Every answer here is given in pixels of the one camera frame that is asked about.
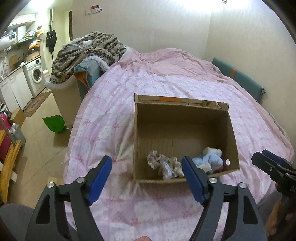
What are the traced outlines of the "person's right hand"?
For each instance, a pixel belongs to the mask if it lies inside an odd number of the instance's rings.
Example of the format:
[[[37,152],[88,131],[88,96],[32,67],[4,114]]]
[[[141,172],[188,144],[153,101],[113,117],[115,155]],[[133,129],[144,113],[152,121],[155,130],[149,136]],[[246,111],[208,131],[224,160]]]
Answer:
[[[265,232],[268,240],[295,240],[295,197],[281,195],[265,223]]]

